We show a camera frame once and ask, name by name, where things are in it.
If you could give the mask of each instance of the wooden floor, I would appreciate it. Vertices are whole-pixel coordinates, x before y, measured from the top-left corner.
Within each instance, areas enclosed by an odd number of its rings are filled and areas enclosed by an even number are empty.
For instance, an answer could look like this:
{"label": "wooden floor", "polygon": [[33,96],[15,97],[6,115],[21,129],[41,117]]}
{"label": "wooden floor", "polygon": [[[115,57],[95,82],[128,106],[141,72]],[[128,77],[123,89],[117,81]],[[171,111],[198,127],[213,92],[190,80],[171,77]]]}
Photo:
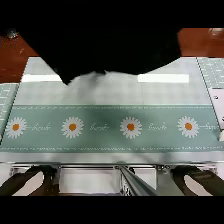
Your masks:
{"label": "wooden floor", "polygon": [[[184,28],[179,33],[182,56],[224,58],[224,29]],[[23,40],[0,39],[0,83],[19,82],[28,57],[38,54]]]}

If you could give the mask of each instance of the orange flower center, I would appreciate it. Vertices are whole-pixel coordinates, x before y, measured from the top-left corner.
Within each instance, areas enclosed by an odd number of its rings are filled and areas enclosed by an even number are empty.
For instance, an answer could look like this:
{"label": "orange flower center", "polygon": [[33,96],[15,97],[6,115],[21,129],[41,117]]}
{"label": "orange flower center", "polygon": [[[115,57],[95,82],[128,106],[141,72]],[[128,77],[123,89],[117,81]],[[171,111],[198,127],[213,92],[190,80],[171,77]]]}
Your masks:
{"label": "orange flower center", "polygon": [[186,123],[185,128],[190,131],[192,129],[192,124]]}
{"label": "orange flower center", "polygon": [[128,124],[128,130],[133,131],[135,129],[135,126],[133,124]]}
{"label": "orange flower center", "polygon": [[69,129],[70,129],[71,131],[74,131],[74,130],[76,129],[76,124],[70,124],[70,125],[69,125]]}
{"label": "orange flower center", "polygon": [[19,130],[19,124],[14,124],[14,125],[12,126],[12,130],[13,130],[13,131],[18,131],[18,130]]}

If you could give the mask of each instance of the white daisy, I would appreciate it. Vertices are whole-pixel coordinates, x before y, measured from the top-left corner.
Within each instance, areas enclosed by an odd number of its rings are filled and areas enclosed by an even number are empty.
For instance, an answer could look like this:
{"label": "white daisy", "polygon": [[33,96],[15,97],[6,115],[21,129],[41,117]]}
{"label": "white daisy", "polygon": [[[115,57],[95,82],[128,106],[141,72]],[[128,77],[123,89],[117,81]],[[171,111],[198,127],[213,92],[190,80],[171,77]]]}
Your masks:
{"label": "white daisy", "polygon": [[6,126],[6,135],[8,138],[17,138],[26,130],[26,121],[21,117],[15,117]]}
{"label": "white daisy", "polygon": [[177,127],[179,128],[179,131],[182,131],[182,135],[184,135],[185,137],[194,138],[199,133],[199,127],[194,118],[186,116],[182,117],[181,119],[179,119]]}
{"label": "white daisy", "polygon": [[140,130],[142,130],[140,121],[134,117],[126,117],[126,119],[121,122],[120,127],[120,131],[123,131],[123,135],[126,135],[126,138],[130,139],[139,136],[141,134]]}
{"label": "white daisy", "polygon": [[66,135],[66,138],[70,137],[71,139],[82,134],[83,126],[83,121],[78,117],[69,117],[63,122],[61,130],[64,132],[63,135]]}

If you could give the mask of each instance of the metal bar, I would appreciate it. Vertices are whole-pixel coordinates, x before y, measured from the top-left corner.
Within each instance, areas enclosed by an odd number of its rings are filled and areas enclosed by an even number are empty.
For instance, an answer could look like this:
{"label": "metal bar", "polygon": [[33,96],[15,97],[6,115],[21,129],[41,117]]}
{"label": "metal bar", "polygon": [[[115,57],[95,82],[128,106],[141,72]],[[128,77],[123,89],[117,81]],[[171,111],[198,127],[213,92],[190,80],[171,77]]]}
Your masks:
{"label": "metal bar", "polygon": [[124,166],[119,167],[133,196],[156,196],[156,191]]}

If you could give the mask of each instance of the daisy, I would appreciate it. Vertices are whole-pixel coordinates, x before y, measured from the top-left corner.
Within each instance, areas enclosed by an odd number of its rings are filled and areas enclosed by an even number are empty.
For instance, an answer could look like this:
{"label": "daisy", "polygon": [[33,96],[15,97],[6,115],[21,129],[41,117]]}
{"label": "daisy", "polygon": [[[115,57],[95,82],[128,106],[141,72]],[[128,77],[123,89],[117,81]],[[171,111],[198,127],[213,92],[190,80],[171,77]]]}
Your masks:
{"label": "daisy", "polygon": [[199,127],[194,118],[186,116],[182,117],[181,119],[179,119],[177,127],[179,128],[179,131],[182,131],[182,135],[184,135],[185,137],[194,138],[199,133]]}
{"label": "daisy", "polygon": [[140,130],[142,130],[140,121],[134,117],[126,117],[126,119],[123,119],[120,127],[120,131],[123,131],[123,135],[130,139],[139,136],[141,134]]}
{"label": "daisy", "polygon": [[6,126],[6,135],[8,138],[17,138],[26,130],[26,121],[21,117],[15,117]]}
{"label": "daisy", "polygon": [[83,121],[78,117],[69,117],[63,122],[61,131],[64,132],[63,135],[66,135],[66,138],[71,139],[82,134],[83,126]]}

